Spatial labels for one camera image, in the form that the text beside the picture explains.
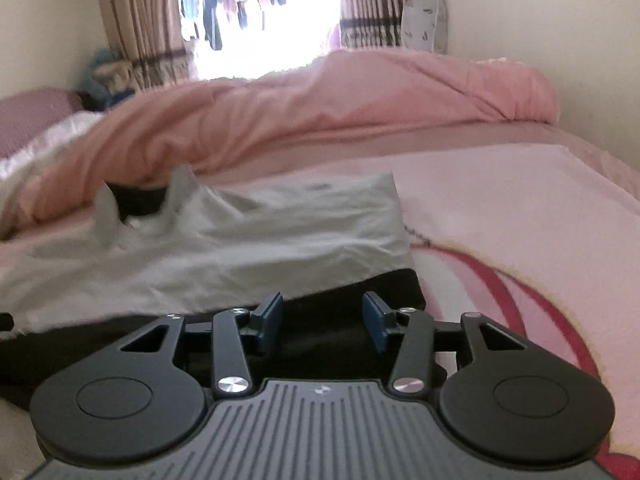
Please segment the grey black jacket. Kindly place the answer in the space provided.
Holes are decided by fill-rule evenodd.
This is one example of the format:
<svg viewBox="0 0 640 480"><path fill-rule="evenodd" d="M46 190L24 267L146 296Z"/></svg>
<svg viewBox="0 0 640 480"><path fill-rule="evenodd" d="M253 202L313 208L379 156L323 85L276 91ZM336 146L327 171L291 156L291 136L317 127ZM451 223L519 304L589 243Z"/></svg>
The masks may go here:
<svg viewBox="0 0 640 480"><path fill-rule="evenodd" d="M1 395L27 408L44 380L166 314L204 318L281 294L355 317L365 292L423 308L389 174L233 193L177 170L137 192L148 214L99 190L93 222L20 255L1 279Z"/></svg>

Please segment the blue beige clothes pile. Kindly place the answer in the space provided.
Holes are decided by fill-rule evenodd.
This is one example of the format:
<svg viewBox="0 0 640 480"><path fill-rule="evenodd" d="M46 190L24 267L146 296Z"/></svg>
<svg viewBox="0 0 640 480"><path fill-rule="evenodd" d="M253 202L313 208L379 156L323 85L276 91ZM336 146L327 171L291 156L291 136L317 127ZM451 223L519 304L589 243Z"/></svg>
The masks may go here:
<svg viewBox="0 0 640 480"><path fill-rule="evenodd" d="M111 49L100 49L82 73L77 93L85 110L104 112L138 91L132 63Z"/></svg>

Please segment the pink printed blanket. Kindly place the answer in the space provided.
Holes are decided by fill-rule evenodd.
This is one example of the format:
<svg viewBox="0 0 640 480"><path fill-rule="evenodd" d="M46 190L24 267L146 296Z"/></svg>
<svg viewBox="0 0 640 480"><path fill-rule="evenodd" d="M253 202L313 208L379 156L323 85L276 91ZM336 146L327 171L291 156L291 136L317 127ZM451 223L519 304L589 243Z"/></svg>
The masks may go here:
<svg viewBox="0 0 640 480"><path fill-rule="evenodd" d="M598 461L639 474L639 176L545 125L477 124L250 154L218 185L389 172L431 310L477 310L599 377L615 401Z"/></svg>

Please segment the pink duvet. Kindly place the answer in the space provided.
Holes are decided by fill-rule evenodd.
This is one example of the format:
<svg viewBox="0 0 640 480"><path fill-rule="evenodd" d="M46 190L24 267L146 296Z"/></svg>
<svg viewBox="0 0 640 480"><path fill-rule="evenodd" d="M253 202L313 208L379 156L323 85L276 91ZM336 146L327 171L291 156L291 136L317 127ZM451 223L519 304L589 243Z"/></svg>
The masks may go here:
<svg viewBox="0 0 640 480"><path fill-rule="evenodd" d="M2 184L1 233L66 216L104 183L157 183L184 164L218 174L285 145L462 122L552 125L559 116L552 84L520 62L337 50L253 80L194 81L134 96Z"/></svg>

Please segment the white crumpled sheet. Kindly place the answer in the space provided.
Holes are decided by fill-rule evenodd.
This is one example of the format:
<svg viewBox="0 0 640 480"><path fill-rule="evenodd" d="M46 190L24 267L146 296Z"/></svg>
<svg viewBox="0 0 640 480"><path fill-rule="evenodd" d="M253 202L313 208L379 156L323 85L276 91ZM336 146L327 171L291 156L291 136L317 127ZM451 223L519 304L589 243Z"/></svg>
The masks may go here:
<svg viewBox="0 0 640 480"><path fill-rule="evenodd" d="M36 135L13 155L1 159L1 180L6 181L18 170L27 167L32 162L53 153L57 148L73 143L80 136L86 134L96 124L104 113L77 112L47 128Z"/></svg>

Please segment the purple headboard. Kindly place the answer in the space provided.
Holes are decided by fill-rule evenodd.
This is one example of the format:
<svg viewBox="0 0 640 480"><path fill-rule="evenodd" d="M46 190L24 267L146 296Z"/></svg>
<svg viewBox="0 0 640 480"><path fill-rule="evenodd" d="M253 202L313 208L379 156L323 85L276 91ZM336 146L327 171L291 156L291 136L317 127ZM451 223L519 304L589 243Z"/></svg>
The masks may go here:
<svg viewBox="0 0 640 480"><path fill-rule="evenodd" d="M1 157L12 156L47 128L84 109L78 93L59 88L39 88L2 98Z"/></svg>

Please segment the right striped curtain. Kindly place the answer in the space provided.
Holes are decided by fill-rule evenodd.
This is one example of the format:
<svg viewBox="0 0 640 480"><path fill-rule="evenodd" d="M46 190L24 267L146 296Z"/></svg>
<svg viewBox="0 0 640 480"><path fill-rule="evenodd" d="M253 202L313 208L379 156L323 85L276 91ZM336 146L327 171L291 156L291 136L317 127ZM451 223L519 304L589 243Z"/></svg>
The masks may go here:
<svg viewBox="0 0 640 480"><path fill-rule="evenodd" d="M346 49L399 47L406 0L341 0L341 46Z"/></svg>

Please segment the striped curtain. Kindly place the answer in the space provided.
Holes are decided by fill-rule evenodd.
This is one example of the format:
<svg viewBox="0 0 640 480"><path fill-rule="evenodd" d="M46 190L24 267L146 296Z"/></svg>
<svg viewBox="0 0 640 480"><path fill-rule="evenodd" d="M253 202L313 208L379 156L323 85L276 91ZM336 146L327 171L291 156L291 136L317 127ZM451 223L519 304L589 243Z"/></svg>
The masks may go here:
<svg viewBox="0 0 640 480"><path fill-rule="evenodd" d="M341 46L346 49L399 47L406 0L341 0Z"/></svg>
<svg viewBox="0 0 640 480"><path fill-rule="evenodd" d="M110 48L129 62L141 89L190 77L192 54L181 35L179 0L99 0Z"/></svg>

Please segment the left striped curtain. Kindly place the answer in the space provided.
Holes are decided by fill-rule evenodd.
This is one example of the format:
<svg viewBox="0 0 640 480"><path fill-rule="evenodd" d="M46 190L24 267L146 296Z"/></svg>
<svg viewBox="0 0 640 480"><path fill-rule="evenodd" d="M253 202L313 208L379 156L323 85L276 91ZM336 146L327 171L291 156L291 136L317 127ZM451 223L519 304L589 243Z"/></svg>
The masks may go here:
<svg viewBox="0 0 640 480"><path fill-rule="evenodd" d="M141 89L190 77L192 54L181 35L179 0L99 0L110 48L129 62Z"/></svg>

